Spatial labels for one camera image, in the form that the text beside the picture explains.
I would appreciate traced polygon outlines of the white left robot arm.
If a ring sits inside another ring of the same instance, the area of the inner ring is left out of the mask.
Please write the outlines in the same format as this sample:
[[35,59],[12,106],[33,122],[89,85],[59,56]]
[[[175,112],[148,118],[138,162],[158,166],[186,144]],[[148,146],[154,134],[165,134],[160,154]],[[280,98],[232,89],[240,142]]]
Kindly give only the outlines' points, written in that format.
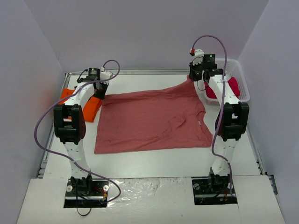
[[53,110],[55,136],[62,142],[70,157],[71,185],[83,195],[91,194],[94,189],[83,146],[86,134],[83,109],[92,96],[97,99],[105,97],[111,76],[113,73],[103,67],[89,68],[88,75],[77,80],[77,86],[70,97]]

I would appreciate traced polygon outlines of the pink t shirt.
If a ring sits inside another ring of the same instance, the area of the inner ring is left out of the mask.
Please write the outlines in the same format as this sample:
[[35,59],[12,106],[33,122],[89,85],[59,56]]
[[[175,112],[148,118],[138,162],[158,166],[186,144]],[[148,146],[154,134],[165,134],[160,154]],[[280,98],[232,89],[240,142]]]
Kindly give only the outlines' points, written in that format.
[[94,153],[205,148],[213,135],[193,81],[162,90],[107,95],[100,111]]

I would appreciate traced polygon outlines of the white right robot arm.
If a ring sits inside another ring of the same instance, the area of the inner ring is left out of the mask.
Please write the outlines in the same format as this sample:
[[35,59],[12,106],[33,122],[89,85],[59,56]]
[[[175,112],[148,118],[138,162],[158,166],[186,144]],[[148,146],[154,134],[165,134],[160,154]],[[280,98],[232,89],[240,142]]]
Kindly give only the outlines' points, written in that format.
[[204,81],[212,89],[221,108],[215,122],[215,137],[220,137],[222,146],[215,149],[215,156],[207,178],[207,187],[217,193],[223,187],[232,186],[231,160],[237,142],[245,133],[249,115],[249,105],[239,100],[231,89],[225,75],[225,69],[219,69],[214,54],[204,54],[202,50],[192,50],[189,63],[189,78],[196,82]]

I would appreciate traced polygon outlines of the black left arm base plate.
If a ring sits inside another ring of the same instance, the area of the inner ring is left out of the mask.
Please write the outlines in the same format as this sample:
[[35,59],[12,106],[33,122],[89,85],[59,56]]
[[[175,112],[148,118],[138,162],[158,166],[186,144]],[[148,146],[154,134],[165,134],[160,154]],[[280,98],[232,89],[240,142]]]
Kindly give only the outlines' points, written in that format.
[[95,179],[91,184],[91,189],[83,191],[70,180],[67,182],[64,208],[106,208],[108,197],[108,181]]

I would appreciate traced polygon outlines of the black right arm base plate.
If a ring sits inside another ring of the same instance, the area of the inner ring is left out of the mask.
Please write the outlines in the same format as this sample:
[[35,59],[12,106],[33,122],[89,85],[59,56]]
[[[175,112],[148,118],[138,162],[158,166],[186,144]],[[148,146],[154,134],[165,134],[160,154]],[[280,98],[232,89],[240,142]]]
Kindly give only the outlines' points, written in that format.
[[237,204],[237,197],[229,181],[211,183],[207,177],[192,178],[194,204],[200,205],[226,205]]

